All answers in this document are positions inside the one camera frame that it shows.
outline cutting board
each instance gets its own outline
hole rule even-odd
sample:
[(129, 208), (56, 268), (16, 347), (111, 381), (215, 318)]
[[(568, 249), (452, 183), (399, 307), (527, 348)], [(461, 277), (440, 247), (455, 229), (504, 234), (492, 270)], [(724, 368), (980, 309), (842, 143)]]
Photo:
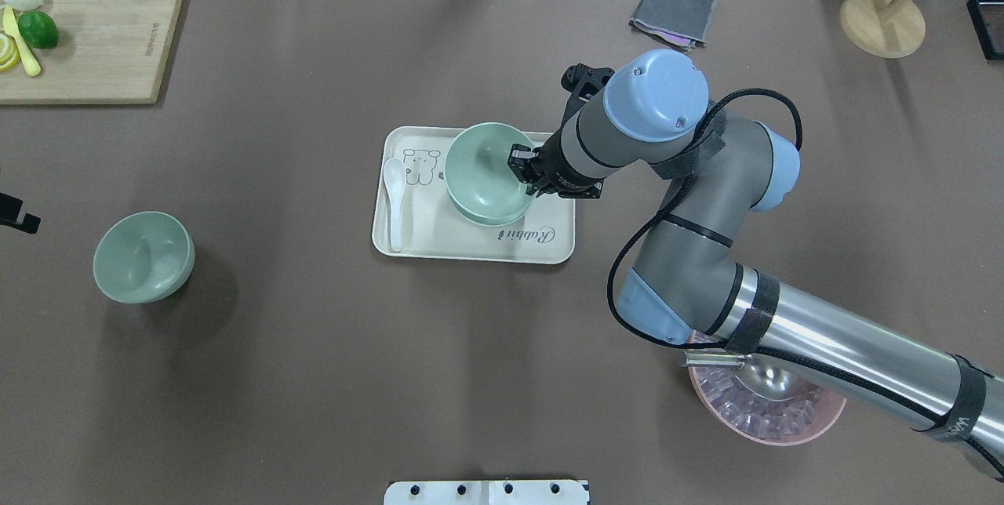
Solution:
[(182, 0), (45, 0), (59, 44), (33, 48), (42, 73), (0, 72), (0, 105), (154, 103)]

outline blue joint cap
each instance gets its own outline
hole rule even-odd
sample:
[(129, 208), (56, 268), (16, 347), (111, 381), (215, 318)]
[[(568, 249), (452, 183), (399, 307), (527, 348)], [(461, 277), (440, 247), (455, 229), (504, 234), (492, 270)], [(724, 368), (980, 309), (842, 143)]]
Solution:
[(759, 122), (767, 137), (770, 138), (770, 148), (773, 152), (773, 168), (770, 171), (770, 183), (767, 184), (767, 191), (764, 191), (760, 201), (750, 209), (753, 211), (770, 211), (784, 200), (784, 195), (795, 187), (798, 181), (798, 173), (802, 169), (802, 161), (787, 138), (783, 138), (767, 128), (763, 122)]
[(638, 330), (673, 344), (687, 341), (694, 332), (634, 268), (617, 295), (617, 312)]
[(690, 133), (708, 110), (708, 82), (678, 51), (645, 52), (613, 73), (603, 91), (603, 109), (620, 133), (636, 141), (673, 141)]

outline white tray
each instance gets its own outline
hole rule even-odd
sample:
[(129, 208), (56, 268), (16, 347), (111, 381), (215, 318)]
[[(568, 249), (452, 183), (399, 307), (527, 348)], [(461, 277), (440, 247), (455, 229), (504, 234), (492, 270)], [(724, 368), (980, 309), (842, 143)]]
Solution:
[[(405, 161), (408, 186), (402, 201), (401, 252), (391, 250), (384, 173), (376, 186), (372, 241), (388, 256), (447, 258), (528, 264), (560, 264), (575, 248), (575, 202), (542, 195), (522, 219), (505, 227), (483, 227), (464, 218), (450, 203), (443, 163), (462, 129), (402, 127), (384, 143), (381, 167), (392, 156)], [(534, 145), (550, 135), (527, 133)]]

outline green bowl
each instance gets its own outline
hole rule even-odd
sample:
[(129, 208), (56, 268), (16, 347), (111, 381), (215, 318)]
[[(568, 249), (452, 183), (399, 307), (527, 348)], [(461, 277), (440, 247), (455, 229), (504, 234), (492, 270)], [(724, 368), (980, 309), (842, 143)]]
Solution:
[(530, 137), (500, 122), (484, 122), (459, 134), (446, 154), (443, 179), (454, 207), (468, 220), (502, 227), (521, 219), (533, 205), (526, 185), (509, 170), (515, 144), (533, 148)]
[(185, 283), (195, 245), (179, 220), (145, 211), (119, 220), (97, 243), (94, 282), (118, 302), (164, 299)]

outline wooden mug stand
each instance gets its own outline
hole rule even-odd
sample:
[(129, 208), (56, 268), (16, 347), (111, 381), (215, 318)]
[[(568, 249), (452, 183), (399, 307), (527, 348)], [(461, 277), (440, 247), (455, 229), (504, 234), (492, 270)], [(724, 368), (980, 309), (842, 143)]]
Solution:
[(914, 0), (843, 0), (840, 26), (858, 48), (882, 58), (913, 54), (926, 29)]

